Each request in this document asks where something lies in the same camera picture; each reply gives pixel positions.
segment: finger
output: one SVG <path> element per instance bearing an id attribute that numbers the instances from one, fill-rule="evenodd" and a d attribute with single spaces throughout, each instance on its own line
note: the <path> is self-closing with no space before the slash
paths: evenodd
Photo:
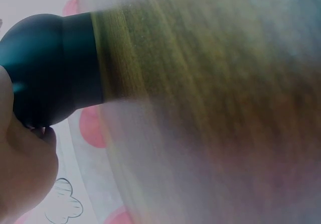
<path id="1" fill-rule="evenodd" d="M 45 133 L 41 139 L 56 149 L 57 137 L 55 131 L 51 127 L 46 127 Z"/>
<path id="2" fill-rule="evenodd" d="M 14 91 L 7 71 L 0 66 L 0 131 L 7 131 L 13 113 Z"/>

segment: fingernail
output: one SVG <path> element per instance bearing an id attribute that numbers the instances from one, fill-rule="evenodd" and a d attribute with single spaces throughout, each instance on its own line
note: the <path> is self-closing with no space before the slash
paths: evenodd
<path id="1" fill-rule="evenodd" d="M 31 132 L 41 139 L 44 136 L 45 130 L 44 128 L 38 128 L 31 130 Z"/>

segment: pink circle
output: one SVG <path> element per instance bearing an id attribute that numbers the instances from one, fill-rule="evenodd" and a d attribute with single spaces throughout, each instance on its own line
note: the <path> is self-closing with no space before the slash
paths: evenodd
<path id="1" fill-rule="evenodd" d="M 121 207 L 106 219 L 104 224 L 133 224 L 128 211 Z"/>
<path id="2" fill-rule="evenodd" d="M 79 14 L 79 0 L 70 0 L 67 1 L 63 8 L 63 16 L 72 16 Z"/>
<path id="3" fill-rule="evenodd" d="M 93 147 L 105 148 L 98 116 L 98 106 L 84 108 L 79 120 L 82 137 Z"/>
<path id="4" fill-rule="evenodd" d="M 30 216 L 30 211 L 23 214 L 14 224 L 24 224 L 27 218 Z"/>

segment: hand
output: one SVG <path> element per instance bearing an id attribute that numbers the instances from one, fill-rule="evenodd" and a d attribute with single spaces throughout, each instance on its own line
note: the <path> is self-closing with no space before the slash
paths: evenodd
<path id="1" fill-rule="evenodd" d="M 57 172 L 52 128 L 26 129 L 13 114 L 14 93 L 0 66 L 0 223 L 12 224 L 38 205 L 52 188 Z"/>

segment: black hair dryer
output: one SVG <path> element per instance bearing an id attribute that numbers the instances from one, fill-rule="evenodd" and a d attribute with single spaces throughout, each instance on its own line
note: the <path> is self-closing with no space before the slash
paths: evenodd
<path id="1" fill-rule="evenodd" d="M 14 113 L 26 127 L 50 126 L 103 102 L 90 13 L 20 21 L 0 41 L 0 65 L 13 82 Z"/>

